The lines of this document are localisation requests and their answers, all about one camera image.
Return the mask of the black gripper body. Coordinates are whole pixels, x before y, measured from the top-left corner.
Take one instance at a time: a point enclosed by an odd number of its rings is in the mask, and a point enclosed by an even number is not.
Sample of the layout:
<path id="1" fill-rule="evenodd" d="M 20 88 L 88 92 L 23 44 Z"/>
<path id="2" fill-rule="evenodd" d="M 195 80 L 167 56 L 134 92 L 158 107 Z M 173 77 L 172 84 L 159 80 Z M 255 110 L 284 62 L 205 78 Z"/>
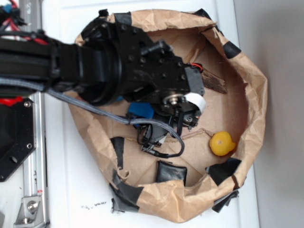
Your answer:
<path id="1" fill-rule="evenodd" d="M 122 63 L 120 96 L 150 103 L 156 113 L 176 118 L 178 126 L 197 126 L 206 102 L 200 72 L 174 55 L 164 40 L 152 41 L 140 28 L 115 23 Z"/>

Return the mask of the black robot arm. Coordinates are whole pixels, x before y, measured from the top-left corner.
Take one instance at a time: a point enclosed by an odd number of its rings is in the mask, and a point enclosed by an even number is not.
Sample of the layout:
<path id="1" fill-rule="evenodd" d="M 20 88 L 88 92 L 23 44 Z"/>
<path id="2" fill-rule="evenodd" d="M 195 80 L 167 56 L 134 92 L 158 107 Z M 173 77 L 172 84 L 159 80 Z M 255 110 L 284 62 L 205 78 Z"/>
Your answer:
<path id="1" fill-rule="evenodd" d="M 192 128 L 205 108 L 201 75 L 164 40 L 104 19 L 82 31 L 83 44 L 65 44 L 44 32 L 0 33 L 0 76 L 42 85 L 42 91 L 75 91 L 86 102 L 109 105 L 122 97 L 150 103 L 177 126 Z"/>

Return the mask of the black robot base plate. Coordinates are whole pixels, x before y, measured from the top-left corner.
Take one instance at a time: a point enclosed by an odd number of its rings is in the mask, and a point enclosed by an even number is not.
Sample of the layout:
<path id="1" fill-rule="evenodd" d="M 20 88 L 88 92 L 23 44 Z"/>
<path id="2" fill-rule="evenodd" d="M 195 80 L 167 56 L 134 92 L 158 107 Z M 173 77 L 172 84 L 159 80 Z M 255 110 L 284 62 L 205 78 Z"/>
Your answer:
<path id="1" fill-rule="evenodd" d="M 34 105 L 25 98 L 0 106 L 0 181 L 7 181 L 34 151 Z"/>

